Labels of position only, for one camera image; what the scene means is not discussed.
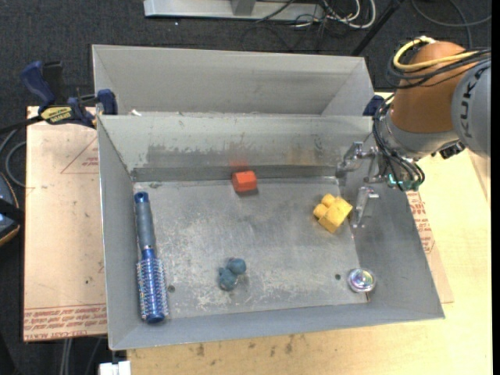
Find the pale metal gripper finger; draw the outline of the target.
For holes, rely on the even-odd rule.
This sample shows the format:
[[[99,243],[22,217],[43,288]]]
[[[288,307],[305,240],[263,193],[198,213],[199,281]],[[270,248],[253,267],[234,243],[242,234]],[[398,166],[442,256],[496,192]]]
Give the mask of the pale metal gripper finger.
[[[358,170],[362,165],[364,155],[363,143],[361,141],[353,142],[342,160],[337,164],[336,177],[345,177],[347,173]]]
[[[350,219],[352,228],[363,226],[373,216],[379,197],[373,187],[363,186],[359,188]]]

